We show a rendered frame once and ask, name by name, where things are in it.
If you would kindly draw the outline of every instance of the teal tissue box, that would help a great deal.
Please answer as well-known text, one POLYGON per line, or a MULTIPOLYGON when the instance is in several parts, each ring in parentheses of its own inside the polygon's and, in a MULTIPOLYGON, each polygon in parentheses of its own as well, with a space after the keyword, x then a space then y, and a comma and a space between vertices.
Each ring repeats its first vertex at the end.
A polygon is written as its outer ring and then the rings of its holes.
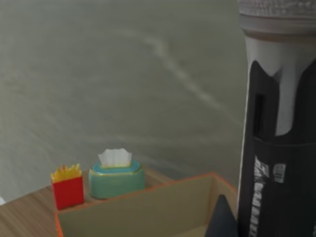
POLYGON ((145 189, 145 173, 141 164, 132 160, 131 166, 103 168, 96 163, 89 171, 90 195, 96 199, 113 198, 145 189))

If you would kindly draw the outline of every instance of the open box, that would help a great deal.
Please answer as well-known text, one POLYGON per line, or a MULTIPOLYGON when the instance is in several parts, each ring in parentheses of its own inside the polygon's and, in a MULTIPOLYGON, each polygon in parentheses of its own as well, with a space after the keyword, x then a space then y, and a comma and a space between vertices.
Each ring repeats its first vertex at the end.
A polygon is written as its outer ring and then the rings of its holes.
POLYGON ((55 214, 58 237, 203 237, 217 198, 237 192, 214 173, 55 214))

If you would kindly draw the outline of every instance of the black pointed object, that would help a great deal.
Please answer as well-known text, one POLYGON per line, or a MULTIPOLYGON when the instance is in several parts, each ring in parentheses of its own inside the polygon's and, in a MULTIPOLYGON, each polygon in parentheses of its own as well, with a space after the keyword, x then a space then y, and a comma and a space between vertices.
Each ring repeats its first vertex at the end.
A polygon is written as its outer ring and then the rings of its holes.
POLYGON ((205 237, 238 237, 237 221, 224 195, 219 195, 205 237))

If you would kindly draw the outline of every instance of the orange edge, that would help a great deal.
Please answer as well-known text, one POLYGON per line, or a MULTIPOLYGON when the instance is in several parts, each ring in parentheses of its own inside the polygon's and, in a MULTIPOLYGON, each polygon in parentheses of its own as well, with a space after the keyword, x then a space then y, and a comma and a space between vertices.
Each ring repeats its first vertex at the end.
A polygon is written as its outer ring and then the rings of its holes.
POLYGON ((143 192, 147 192, 147 191, 150 191, 150 190, 155 190, 155 189, 167 186, 167 185, 177 184, 177 183, 185 182, 185 181, 188 181, 188 180, 194 180, 194 179, 197 179, 199 177, 208 176, 208 175, 212 175, 212 176, 216 177, 217 179, 219 179, 220 181, 225 183, 229 188, 231 188, 232 190, 237 192, 237 189, 232 184, 230 184, 228 181, 226 181, 224 178, 222 178, 221 176, 219 176, 215 172, 210 172, 210 173, 206 173, 206 174, 202 174, 202 175, 197 175, 197 176, 193 176, 193 177, 189 177, 189 178, 185 178, 185 179, 181 179, 181 180, 174 180, 174 181, 167 182, 167 183, 164 183, 164 184, 160 184, 160 185, 157 185, 157 186, 154 186, 154 187, 151 187, 151 188, 147 188, 145 190, 141 190, 141 191, 137 191, 137 192, 133 192, 133 193, 129 193, 129 194, 124 194, 124 195, 121 195, 121 196, 118 196, 118 197, 113 197, 113 198, 106 199, 106 200, 95 201, 93 203, 85 203, 85 204, 82 204, 80 206, 67 208, 67 209, 61 210, 61 211, 55 211, 55 222, 56 222, 56 229, 57 229, 57 237, 64 237, 64 235, 62 233, 62 230, 61 230, 61 227, 60 227, 58 213, 64 213, 64 212, 74 211, 74 210, 81 210, 83 208, 86 208, 87 206, 96 205, 96 204, 103 203, 103 202, 106 202, 106 201, 114 201, 114 200, 118 200, 118 199, 121 199, 121 198, 127 198, 129 196, 133 196, 133 195, 140 194, 140 193, 143 193, 143 192))

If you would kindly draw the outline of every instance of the black slot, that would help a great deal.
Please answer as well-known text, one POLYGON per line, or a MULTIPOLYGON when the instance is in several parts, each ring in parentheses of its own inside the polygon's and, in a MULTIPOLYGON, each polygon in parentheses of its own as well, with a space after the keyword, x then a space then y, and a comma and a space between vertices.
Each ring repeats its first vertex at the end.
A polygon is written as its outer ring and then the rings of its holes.
POLYGON ((261 94, 256 94, 255 110, 253 122, 253 134, 256 137, 263 136, 263 113, 264 113, 265 97, 261 94))

